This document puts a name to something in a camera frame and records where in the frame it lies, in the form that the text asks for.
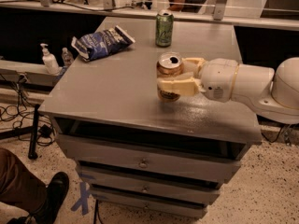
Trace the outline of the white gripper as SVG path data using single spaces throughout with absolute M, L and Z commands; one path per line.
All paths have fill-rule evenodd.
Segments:
M 228 102 L 232 95 L 239 63 L 235 60 L 183 58 L 184 74 L 176 77 L 158 77 L 157 85 L 162 91 L 182 96 L 201 93 L 209 100 Z

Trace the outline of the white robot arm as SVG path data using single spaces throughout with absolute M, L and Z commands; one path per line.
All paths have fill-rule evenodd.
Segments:
M 181 96 L 203 94 L 207 99 L 246 105 L 255 114 L 284 124 L 299 123 L 299 59 L 278 68 L 218 58 L 187 58 L 183 73 L 159 77 L 158 88 Z

